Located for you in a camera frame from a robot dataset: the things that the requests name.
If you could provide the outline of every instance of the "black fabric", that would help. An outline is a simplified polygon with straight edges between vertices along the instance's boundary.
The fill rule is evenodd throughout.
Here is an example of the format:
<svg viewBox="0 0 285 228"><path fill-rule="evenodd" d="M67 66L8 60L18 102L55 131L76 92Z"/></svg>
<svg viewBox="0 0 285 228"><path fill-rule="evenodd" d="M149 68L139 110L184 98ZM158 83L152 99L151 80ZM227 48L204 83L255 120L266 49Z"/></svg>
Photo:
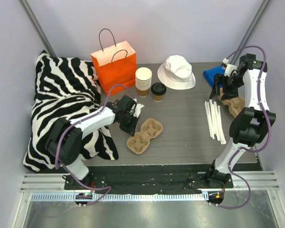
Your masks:
<svg viewBox="0 0 285 228"><path fill-rule="evenodd" d="M100 86L91 61L79 58L51 58L43 51L36 63L36 86L31 114L32 133L24 166L34 172L54 168L55 158L45 149L55 121L76 119L99 108ZM118 153L108 127L82 140L81 159L98 155L117 160Z"/></svg>

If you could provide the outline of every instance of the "metal pole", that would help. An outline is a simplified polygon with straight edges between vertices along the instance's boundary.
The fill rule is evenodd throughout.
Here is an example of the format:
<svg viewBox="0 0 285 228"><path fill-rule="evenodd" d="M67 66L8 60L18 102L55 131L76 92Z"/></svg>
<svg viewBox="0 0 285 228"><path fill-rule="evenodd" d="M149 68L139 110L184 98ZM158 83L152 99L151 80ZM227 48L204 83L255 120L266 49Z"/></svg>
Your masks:
<svg viewBox="0 0 285 228"><path fill-rule="evenodd" d="M250 37L252 36L253 32L255 31L257 25L259 24L259 22L261 21L261 18L263 17L263 15L266 13L269 5L271 4L272 0L263 0L260 7L258 8L253 20L251 21L244 37L242 38L239 46L237 49L240 49L242 47L244 47L246 45L246 43L249 41ZM231 64L235 64L236 60L240 57L242 51L237 52L232 60L231 60Z"/></svg>
<svg viewBox="0 0 285 228"><path fill-rule="evenodd" d="M19 0L21 6L23 7L23 10L26 12L30 22L32 23L33 27L35 28L36 32L38 33L38 36L40 37L43 45L45 46L47 52L52 56L52 57L56 57L56 54L51 46L51 44L49 43L49 40L46 36L46 34L44 33L42 27L40 26L34 12L32 11L31 7L28 4L27 0Z"/></svg>

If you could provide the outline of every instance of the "blue folded towel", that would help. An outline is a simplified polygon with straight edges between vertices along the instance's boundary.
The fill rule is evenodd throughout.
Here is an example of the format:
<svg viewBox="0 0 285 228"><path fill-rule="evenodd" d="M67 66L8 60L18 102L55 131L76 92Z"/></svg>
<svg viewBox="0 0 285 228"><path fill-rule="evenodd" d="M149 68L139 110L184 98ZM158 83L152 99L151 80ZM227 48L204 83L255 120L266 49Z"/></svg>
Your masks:
<svg viewBox="0 0 285 228"><path fill-rule="evenodd" d="M209 83L211 87L213 87L214 84L214 75L221 74L223 75L225 73L225 70L222 68L222 66L217 66L216 68L205 70L204 71L204 78Z"/></svg>

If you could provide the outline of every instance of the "hat brim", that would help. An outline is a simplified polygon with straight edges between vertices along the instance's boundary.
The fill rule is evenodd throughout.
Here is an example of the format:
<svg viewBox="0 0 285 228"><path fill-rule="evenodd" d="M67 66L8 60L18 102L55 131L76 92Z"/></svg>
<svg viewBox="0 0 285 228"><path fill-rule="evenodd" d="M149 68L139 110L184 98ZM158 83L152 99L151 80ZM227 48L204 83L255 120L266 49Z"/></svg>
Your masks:
<svg viewBox="0 0 285 228"><path fill-rule="evenodd" d="M184 90L184 89L191 89L195 86L195 76L193 72L191 73L191 80L188 82L176 82L171 79L169 79L163 69L163 64L158 68L157 70L157 76L161 83L163 83L165 86L167 86L170 89L176 89L176 90Z"/></svg>

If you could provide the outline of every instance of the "stack of paper cups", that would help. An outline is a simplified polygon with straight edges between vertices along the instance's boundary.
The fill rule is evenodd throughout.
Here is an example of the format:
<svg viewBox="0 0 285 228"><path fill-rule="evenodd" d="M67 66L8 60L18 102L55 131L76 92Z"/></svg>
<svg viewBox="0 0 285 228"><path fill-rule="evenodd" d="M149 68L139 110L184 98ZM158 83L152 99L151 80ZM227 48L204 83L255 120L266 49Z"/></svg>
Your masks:
<svg viewBox="0 0 285 228"><path fill-rule="evenodd" d="M152 71L141 67L135 72L135 86L139 96L145 97L149 94L151 87Z"/></svg>

